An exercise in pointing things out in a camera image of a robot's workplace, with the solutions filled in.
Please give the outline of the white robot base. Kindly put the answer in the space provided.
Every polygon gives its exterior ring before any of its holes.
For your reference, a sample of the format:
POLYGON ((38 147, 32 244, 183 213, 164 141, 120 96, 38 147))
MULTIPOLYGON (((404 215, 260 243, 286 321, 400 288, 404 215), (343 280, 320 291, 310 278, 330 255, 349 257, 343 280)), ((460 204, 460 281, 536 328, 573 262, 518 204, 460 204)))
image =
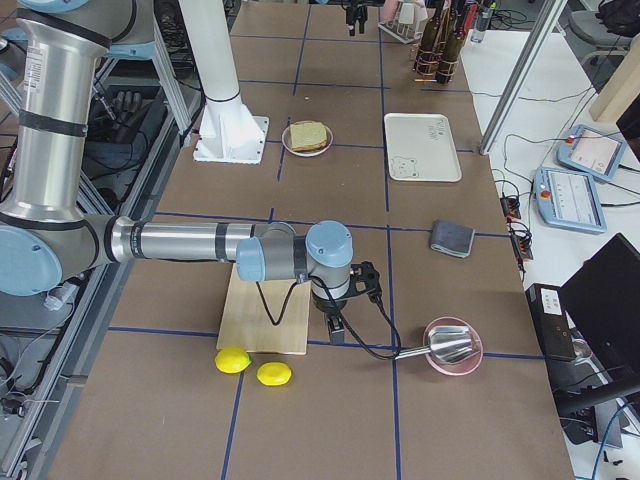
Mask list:
POLYGON ((180 9, 205 97, 194 159, 261 162, 269 119, 244 104, 221 1, 182 1, 180 9))

